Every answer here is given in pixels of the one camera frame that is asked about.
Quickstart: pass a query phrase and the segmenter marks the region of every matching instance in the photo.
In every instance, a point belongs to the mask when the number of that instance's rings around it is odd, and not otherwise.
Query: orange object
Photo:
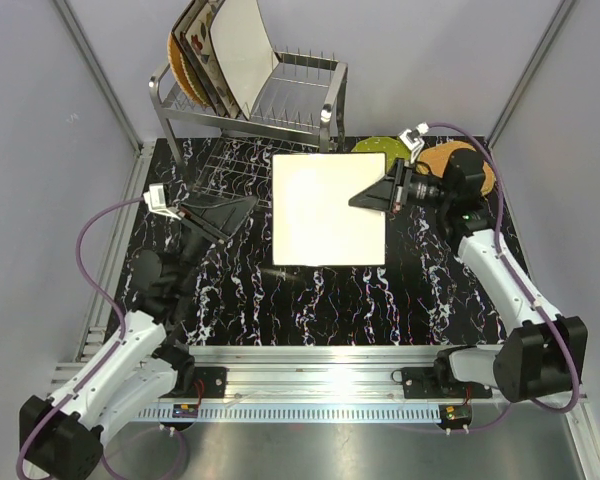
[[[459,148],[469,148],[475,151],[475,148],[473,148],[473,146],[469,145],[468,143],[454,140],[424,150],[420,154],[418,161],[429,165],[429,167],[431,168],[431,173],[433,173],[436,177],[442,178],[442,174],[444,173],[444,168],[447,166],[449,157],[451,156],[454,150],[457,150]],[[493,170],[491,170],[491,167],[487,165],[486,162],[483,168],[486,178],[484,179],[484,183],[482,184],[482,195],[486,195],[491,190],[493,190],[493,186],[496,183],[496,177],[493,174]],[[418,167],[419,173],[426,173],[426,171],[426,167]]]

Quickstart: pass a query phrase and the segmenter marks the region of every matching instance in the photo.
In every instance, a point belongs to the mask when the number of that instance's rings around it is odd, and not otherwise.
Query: white board
[[[273,157],[275,265],[382,265],[385,215],[350,207],[380,180],[384,153]]]

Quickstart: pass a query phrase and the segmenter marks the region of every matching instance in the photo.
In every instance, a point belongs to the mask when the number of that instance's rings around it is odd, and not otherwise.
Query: plate
[[[180,44],[196,73],[199,76],[205,75],[208,79],[207,93],[215,97],[217,113],[222,115],[226,111],[231,118],[236,118],[240,114],[240,108],[222,74],[209,34],[211,23],[222,8],[221,0],[205,2],[191,24],[181,33]]]
[[[387,172],[393,167],[396,158],[411,158],[411,152],[400,140],[391,137],[369,137],[360,140],[352,152],[383,152],[387,155]]]
[[[225,0],[211,24],[211,43],[231,93],[249,119],[278,66],[257,0]]]
[[[173,76],[185,95],[198,105],[202,105],[203,107],[210,106],[209,97],[207,97],[196,72],[187,63],[171,34],[167,40],[167,56],[169,57],[169,65],[171,66]]]

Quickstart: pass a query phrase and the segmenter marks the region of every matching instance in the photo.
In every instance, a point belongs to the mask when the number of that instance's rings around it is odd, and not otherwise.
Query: white plate
[[[279,63],[257,0],[225,0],[210,31],[222,74],[249,119],[260,90]]]
[[[385,215],[350,207],[380,180],[384,153],[273,157],[274,265],[383,265]]]

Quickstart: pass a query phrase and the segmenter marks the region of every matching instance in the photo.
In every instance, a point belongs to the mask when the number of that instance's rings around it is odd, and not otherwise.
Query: metal post
[[[109,81],[107,80],[107,77],[104,74],[104,70],[98,63],[98,60],[96,59],[96,56],[93,53],[93,49],[91,48],[91,45],[89,44],[89,41],[87,40],[87,37],[84,34],[75,13],[73,12],[73,9],[69,6],[67,0],[52,0],[51,3],[55,6],[58,14],[60,15],[60,18],[67,27],[71,38],[73,39],[74,43],[76,44],[76,47],[78,48],[78,51],[80,52],[82,58],[87,64],[91,75],[93,75],[93,78],[96,81],[98,88],[100,89],[100,91],[104,95],[105,100],[109,104],[111,111],[118,120],[120,127],[127,135],[127,138],[129,139],[129,142],[131,143],[131,146],[133,147],[136,156],[140,155],[140,149],[142,148],[142,140],[140,140],[140,137],[138,137],[138,134],[134,130],[133,125],[131,124],[131,122],[127,118],[127,115],[125,114],[122,105],[120,104],[120,101],[116,97],[113,88],[111,88],[111,85],[109,84]]]
[[[516,107],[520,103],[520,100],[522,99],[522,96],[529,87],[529,83],[531,82],[531,80],[533,80],[533,77],[540,68],[540,65],[544,61],[549,49],[551,48],[553,42],[558,36],[558,33],[560,33],[560,31],[564,27],[567,18],[569,18],[569,14],[573,10],[573,7],[576,5],[577,2],[578,0],[561,0],[560,5],[558,5],[558,7],[556,8],[556,11],[554,12],[553,17],[551,18],[549,25],[547,25],[547,28],[542,34],[538,45],[536,45],[536,48],[533,51],[533,54],[531,55],[527,66],[522,72],[518,83],[516,83],[513,92],[511,92],[509,100],[507,100],[504,109],[500,113],[498,121],[493,127],[491,133],[487,136],[489,148],[493,148],[496,142],[498,141],[498,138],[500,138],[502,131],[504,130],[507,123],[509,122],[509,119],[511,118],[511,115],[515,111]]]

